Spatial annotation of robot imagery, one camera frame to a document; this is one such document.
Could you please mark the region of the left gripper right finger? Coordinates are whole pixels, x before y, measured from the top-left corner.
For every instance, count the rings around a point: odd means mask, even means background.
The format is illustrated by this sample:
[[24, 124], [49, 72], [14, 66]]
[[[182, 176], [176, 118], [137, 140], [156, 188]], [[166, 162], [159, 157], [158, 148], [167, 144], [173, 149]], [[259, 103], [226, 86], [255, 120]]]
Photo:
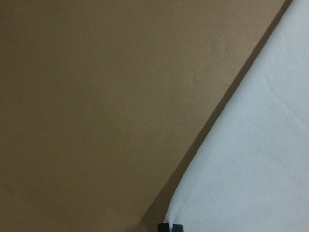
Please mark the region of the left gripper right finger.
[[173, 224], [172, 232], [183, 232], [183, 225]]

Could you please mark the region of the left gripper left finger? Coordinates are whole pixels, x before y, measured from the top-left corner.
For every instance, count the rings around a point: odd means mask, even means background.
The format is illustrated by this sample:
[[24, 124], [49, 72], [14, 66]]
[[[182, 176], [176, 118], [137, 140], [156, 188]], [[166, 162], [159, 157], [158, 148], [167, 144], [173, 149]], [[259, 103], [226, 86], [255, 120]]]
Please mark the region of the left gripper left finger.
[[158, 232], [169, 232], [169, 224], [168, 223], [160, 223], [157, 226]]

